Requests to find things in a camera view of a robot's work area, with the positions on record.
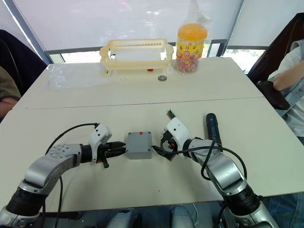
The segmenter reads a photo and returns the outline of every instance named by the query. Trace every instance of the green wires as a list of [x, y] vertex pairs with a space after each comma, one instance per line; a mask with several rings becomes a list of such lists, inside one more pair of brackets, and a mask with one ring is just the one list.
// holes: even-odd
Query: green wires
[[173, 119], [175, 117], [174, 113], [171, 111], [171, 109], [167, 112], [167, 116], [170, 118], [170, 119]]

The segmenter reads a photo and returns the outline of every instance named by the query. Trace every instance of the person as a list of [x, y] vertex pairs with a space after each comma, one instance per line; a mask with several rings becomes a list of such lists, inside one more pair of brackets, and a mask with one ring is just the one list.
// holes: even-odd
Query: person
[[16, 83], [8, 72], [0, 66], [0, 121], [21, 98]]
[[[304, 39], [292, 43], [268, 80], [290, 104], [277, 112], [304, 145]], [[271, 197], [268, 209], [280, 228], [304, 228], [304, 192]]]

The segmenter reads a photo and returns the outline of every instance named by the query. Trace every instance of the orange jar lid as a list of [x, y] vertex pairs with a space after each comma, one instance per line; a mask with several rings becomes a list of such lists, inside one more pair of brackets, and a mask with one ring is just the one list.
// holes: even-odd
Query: orange jar lid
[[185, 40], [199, 41], [208, 35], [207, 29], [199, 23], [189, 23], [180, 27], [178, 37]]

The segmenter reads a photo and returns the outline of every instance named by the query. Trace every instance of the white sleeve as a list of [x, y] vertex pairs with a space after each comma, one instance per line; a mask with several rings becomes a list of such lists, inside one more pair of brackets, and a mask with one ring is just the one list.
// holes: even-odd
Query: white sleeve
[[296, 47], [291, 52], [289, 52], [281, 61], [279, 68], [269, 75], [268, 80], [272, 77], [277, 76], [278, 74], [294, 67], [298, 63], [301, 62], [301, 49], [300, 47]]

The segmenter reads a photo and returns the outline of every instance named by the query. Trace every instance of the jeans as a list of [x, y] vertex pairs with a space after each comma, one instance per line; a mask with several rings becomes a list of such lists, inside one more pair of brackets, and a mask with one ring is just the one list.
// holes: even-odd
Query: jeans
[[270, 197], [268, 210], [280, 228], [304, 228], [304, 192]]

